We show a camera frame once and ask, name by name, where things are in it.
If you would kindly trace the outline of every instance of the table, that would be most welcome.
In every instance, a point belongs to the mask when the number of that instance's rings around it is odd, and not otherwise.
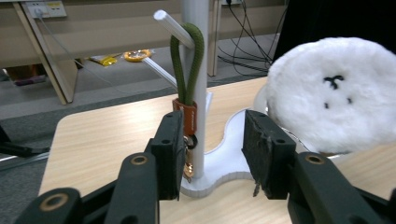
[[[265,83],[253,79],[210,88],[213,100],[206,119],[205,148],[222,138],[226,120],[250,107]],[[52,143],[40,194],[73,187],[82,195],[114,180],[122,160],[143,151],[163,117],[171,112],[175,95],[117,105],[62,119]],[[396,187],[396,146],[350,154],[337,166],[356,187],[388,199]],[[290,223],[287,201],[269,201],[261,192],[253,198],[253,181],[235,180],[209,196],[161,202],[161,223]]]

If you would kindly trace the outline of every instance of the gray carpet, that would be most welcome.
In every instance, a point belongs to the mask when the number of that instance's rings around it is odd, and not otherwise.
[[[208,86],[218,86],[252,78],[255,77],[228,77],[219,81],[209,81]],[[176,91],[172,88],[168,88],[161,91],[152,91],[95,104],[80,105],[14,119],[4,119],[0,120],[0,124],[15,144],[27,147],[50,147],[58,121],[67,115],[107,106],[127,104],[173,93],[176,93]],[[35,161],[23,166],[0,171],[1,224],[13,223],[28,203],[37,196],[46,163],[47,160]]]

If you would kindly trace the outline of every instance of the black monitor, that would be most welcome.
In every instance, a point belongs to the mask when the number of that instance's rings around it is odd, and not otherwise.
[[[396,53],[396,0],[290,0],[273,62],[303,43],[352,36]]]

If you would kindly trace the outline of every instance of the fluffy white cushion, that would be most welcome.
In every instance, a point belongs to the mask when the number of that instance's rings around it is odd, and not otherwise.
[[[298,46],[272,65],[262,96],[269,116],[311,151],[396,141],[396,56],[374,42],[326,38]]]

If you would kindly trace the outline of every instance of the gray floor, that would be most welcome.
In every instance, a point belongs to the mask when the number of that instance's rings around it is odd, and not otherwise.
[[[264,35],[257,39],[262,48],[268,51],[274,36]],[[231,40],[220,41],[219,45],[233,54],[234,44]],[[241,49],[250,54],[261,55],[257,46],[248,38],[241,42]],[[155,49],[155,52],[152,60],[172,74],[169,49]],[[251,57],[241,51],[237,51],[237,56]],[[48,80],[24,87],[17,87],[10,81],[0,82],[0,124],[7,127],[6,132],[13,141],[16,139],[17,142],[32,147],[50,147],[57,120],[63,116],[174,92],[166,81],[143,63],[127,63],[122,58],[118,59],[118,63],[109,67],[86,61],[86,67],[78,72],[75,100],[70,105],[61,105]],[[263,62],[238,62],[265,66]],[[215,77],[208,77],[208,86],[264,75],[263,72],[255,70],[241,67],[237,69],[249,76],[242,77],[231,64],[219,60],[218,73]],[[26,133],[32,133],[32,137],[23,138]],[[13,223],[23,208],[36,197],[45,165],[46,160],[43,160],[0,171],[0,224]]]

